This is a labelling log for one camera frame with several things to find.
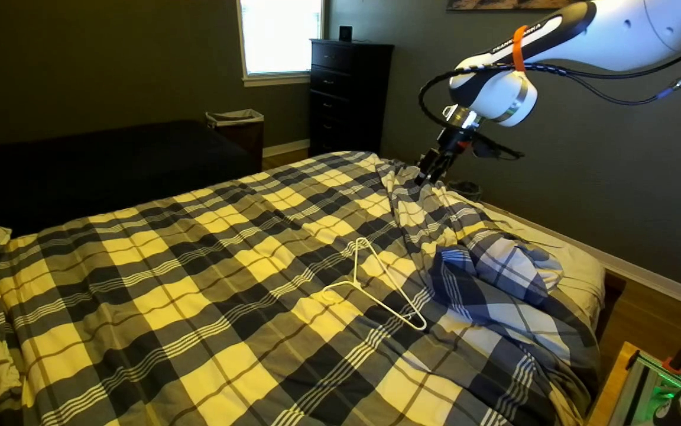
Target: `wire hanger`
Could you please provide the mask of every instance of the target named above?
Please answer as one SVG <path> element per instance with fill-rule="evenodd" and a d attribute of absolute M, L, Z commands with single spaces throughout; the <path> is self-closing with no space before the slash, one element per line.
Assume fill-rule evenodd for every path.
<path fill-rule="evenodd" d="M 373 293 L 370 293 L 370 291 L 361 286 L 361 280 L 359 280 L 359 251 L 361 251 L 361 247 L 371 251 L 371 257 L 378 262 L 378 266 L 384 270 L 384 273 L 385 273 L 385 279 L 389 279 L 385 284 L 389 284 L 391 288 L 398 288 L 398 291 L 405 296 L 407 304 L 415 309 L 411 315 L 415 315 L 420 324 L 415 324 L 415 321 L 409 320 L 411 315 L 399 315 L 398 309 L 393 309 L 391 304 L 385 304 L 380 298 L 377 298 Z M 411 325 L 415 331 L 425 331 L 425 329 L 428 329 L 428 320 L 420 315 L 420 309 L 415 304 L 415 301 L 405 293 L 405 288 L 402 288 L 402 286 L 396 286 L 389 266 L 380 262 L 378 251 L 371 245 L 371 240 L 364 239 L 364 237 L 357 237 L 357 239 L 353 240 L 353 251 L 355 251 L 355 270 L 353 270 L 350 279 L 347 279 L 347 280 L 328 284 L 328 286 L 324 286 L 321 291 L 328 291 L 328 288 L 335 288 L 335 286 L 353 286 L 353 288 L 357 288 L 359 293 L 364 293 L 366 298 L 371 298 L 373 303 L 378 303 L 384 309 L 389 309 L 393 317 L 398 317 L 399 321 L 405 321 L 407 325 Z"/>

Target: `dresser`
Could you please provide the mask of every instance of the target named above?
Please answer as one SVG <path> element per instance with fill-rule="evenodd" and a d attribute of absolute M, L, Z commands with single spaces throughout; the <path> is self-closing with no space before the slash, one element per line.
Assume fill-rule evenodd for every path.
<path fill-rule="evenodd" d="M 393 44 L 312 39 L 309 154 L 378 150 Z"/>

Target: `gray wall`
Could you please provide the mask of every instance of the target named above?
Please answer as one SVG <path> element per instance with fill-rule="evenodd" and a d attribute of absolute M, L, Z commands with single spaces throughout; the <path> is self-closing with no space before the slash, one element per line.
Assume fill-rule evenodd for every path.
<path fill-rule="evenodd" d="M 255 105 L 307 136 L 307 85 L 243 88 L 234 0 L 0 0 L 0 142 Z"/>
<path fill-rule="evenodd" d="M 438 124 L 416 105 L 418 88 L 464 57 L 510 37 L 542 14 L 448 14 L 445 0 L 335 0 L 328 33 L 353 25 L 355 39 L 393 43 L 384 154 L 416 159 Z M 627 85 L 651 94 L 676 73 Z M 451 179 L 484 186 L 487 201 L 592 245 L 681 280 L 681 91 L 668 101 L 623 109 L 558 77 L 534 77 L 536 110 L 516 130 L 484 128 L 520 149 L 519 162 L 458 159 Z"/>

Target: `yellow and black plaid blanket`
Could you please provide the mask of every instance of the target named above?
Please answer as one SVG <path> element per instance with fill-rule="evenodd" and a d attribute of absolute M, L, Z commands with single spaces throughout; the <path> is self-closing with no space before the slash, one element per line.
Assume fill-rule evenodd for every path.
<path fill-rule="evenodd" d="M 574 424 L 597 341 L 532 266 L 345 150 L 11 239 L 0 309 L 37 424 Z"/>

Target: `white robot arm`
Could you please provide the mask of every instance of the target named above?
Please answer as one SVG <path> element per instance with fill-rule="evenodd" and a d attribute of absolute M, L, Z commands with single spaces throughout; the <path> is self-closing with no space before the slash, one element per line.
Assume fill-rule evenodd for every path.
<path fill-rule="evenodd" d="M 450 77 L 454 103 L 438 118 L 445 124 L 438 149 L 420 159 L 420 182 L 436 182 L 454 162 L 467 143 L 487 156 L 507 149 L 475 131 L 487 118 L 514 128 L 528 118 L 536 103 L 536 90 L 528 71 L 567 73 L 554 60 L 574 60 L 607 71 L 607 75 L 643 75 L 681 53 L 681 0 L 581 0 L 572 1 L 545 20 L 520 27 L 514 39 L 475 57 L 467 57 L 457 71 L 433 77 L 425 90 Z"/>

